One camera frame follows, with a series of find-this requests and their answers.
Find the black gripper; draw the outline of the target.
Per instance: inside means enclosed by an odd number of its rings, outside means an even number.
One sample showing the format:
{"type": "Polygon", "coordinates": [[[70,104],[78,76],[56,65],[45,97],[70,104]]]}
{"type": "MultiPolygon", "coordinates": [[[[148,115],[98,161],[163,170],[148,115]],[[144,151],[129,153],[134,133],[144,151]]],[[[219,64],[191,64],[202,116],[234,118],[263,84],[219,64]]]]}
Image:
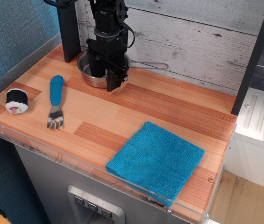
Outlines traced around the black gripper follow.
{"type": "Polygon", "coordinates": [[[107,71],[107,91],[113,91],[122,84],[122,78],[127,74],[128,64],[124,54],[128,48],[128,30],[119,29],[112,37],[96,35],[96,39],[87,39],[89,66],[92,77],[105,76],[107,71]]]}

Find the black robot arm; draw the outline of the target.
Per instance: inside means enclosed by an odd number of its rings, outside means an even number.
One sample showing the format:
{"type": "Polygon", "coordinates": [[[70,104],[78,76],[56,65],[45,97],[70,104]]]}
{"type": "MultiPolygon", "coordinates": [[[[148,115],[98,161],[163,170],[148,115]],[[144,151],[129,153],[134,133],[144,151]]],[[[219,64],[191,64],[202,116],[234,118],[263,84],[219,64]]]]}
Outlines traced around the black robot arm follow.
{"type": "Polygon", "coordinates": [[[87,39],[87,56],[93,77],[107,75],[107,91],[119,88],[127,78],[128,28],[123,22],[128,8],[122,0],[91,0],[94,34],[87,39]]]}

